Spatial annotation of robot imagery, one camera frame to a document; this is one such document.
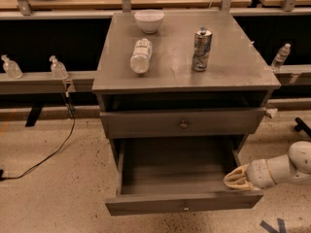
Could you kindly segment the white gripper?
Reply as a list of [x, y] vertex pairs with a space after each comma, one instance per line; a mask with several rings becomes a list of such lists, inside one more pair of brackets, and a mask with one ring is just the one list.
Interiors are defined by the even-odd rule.
[[271, 174], [271, 161], [257, 159], [239, 166], [224, 177], [225, 185], [232, 189], [251, 191], [268, 189], [276, 185]]

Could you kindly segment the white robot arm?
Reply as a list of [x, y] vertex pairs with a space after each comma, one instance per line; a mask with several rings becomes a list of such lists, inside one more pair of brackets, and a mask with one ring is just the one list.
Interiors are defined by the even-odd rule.
[[224, 177], [227, 187], [239, 190], [268, 189], [279, 183], [311, 184], [311, 143], [293, 143], [286, 154], [256, 159]]

